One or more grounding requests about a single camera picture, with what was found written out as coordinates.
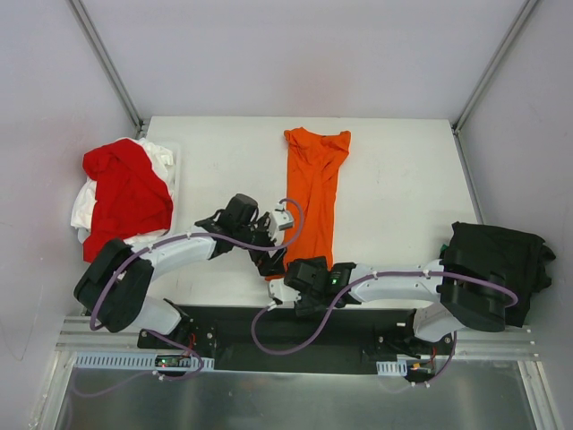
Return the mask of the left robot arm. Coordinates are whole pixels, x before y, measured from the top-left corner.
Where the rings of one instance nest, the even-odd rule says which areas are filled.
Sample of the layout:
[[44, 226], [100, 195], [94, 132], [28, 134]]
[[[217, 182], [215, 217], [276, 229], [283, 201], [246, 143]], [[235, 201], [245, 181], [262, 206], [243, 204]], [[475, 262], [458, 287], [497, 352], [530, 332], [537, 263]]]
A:
[[281, 200], [272, 211], [259, 212], [258, 203], [236, 194], [227, 206], [196, 221], [184, 233], [148, 245], [108, 241], [82, 275], [73, 292], [90, 313], [90, 329], [111, 333], [129, 327], [152, 330], [170, 348], [189, 339], [184, 316], [169, 299], [148, 294], [152, 282], [188, 264], [207, 262], [239, 247], [248, 251], [262, 277], [282, 272], [286, 246], [278, 237], [295, 219]]

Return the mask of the orange t-shirt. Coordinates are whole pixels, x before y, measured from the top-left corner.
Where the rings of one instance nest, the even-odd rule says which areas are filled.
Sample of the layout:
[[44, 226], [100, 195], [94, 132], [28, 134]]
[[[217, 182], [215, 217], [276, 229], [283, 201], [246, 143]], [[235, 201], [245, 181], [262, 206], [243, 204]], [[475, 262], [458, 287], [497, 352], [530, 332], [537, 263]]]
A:
[[299, 127], [284, 131], [288, 155], [286, 197], [304, 213], [300, 236], [287, 248], [284, 266], [296, 259], [324, 257], [333, 264], [338, 172], [350, 152], [351, 133], [316, 134]]

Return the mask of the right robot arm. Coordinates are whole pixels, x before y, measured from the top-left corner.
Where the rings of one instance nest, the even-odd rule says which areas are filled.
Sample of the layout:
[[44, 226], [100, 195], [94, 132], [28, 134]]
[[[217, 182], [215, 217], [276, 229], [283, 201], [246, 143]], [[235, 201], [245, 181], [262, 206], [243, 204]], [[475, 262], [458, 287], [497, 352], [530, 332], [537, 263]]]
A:
[[292, 304], [298, 316], [330, 315], [334, 309], [371, 302], [420, 302], [402, 327], [383, 335], [415, 354], [460, 329], [504, 331], [506, 310], [518, 302], [505, 286], [456, 272], [439, 260], [382, 269], [355, 262], [328, 268], [321, 258], [297, 259], [283, 279], [270, 282], [269, 297], [278, 305]]

